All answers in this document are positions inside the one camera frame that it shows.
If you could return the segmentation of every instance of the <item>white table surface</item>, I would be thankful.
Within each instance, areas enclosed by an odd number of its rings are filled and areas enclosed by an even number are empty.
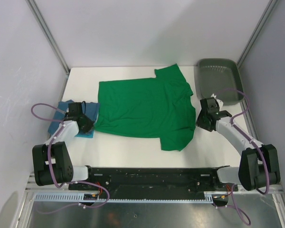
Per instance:
[[[161,67],[79,67],[72,68],[62,101],[97,102],[100,81],[155,77],[154,69]],[[194,67],[180,67],[194,95],[191,103],[200,113],[196,96]],[[241,112],[240,104],[225,106],[232,115]],[[243,116],[237,123],[247,130]],[[234,147],[217,132],[196,127],[193,140],[179,151],[162,151],[160,139],[131,138],[94,132],[94,137],[76,137],[68,147],[73,165],[92,167],[168,167],[199,168],[223,165],[238,166],[240,156]]]

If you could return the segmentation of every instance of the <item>gray plastic tray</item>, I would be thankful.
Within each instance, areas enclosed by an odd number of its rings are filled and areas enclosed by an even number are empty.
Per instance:
[[[198,63],[198,82],[202,98],[217,94],[225,105],[235,105],[243,100],[236,91],[222,91],[227,88],[243,91],[237,64],[230,59],[205,58]]]

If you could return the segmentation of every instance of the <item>t-shirt sleeve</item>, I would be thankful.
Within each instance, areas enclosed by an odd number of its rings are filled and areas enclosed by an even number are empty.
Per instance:
[[[180,129],[160,137],[161,149],[163,151],[181,151],[184,149],[192,140],[194,131],[190,128]]]
[[[177,64],[174,64],[172,66],[154,70],[156,78],[162,79],[162,80],[179,80],[186,82],[186,79],[184,75],[182,75],[182,72]]]

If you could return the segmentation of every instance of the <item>orange wire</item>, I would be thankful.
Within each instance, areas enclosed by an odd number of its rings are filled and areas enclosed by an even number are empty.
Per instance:
[[[98,191],[100,191],[100,192],[99,192],[99,195],[98,195],[98,196],[100,196],[100,195],[101,195],[101,193],[103,193],[103,189],[98,188]]]
[[[229,187],[229,185],[226,184],[226,187],[227,187],[227,191],[228,191],[228,196],[231,195],[231,188]]]

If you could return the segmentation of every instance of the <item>white wall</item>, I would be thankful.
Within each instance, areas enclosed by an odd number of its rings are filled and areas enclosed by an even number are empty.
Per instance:
[[[269,0],[37,0],[70,67],[237,61]]]
[[[0,228],[9,227],[22,198],[33,170],[32,147],[47,137],[49,124],[35,119],[30,107],[56,104],[64,79],[26,2],[0,0]]]
[[[256,131],[278,149],[285,190],[285,0],[280,1],[242,68]]]

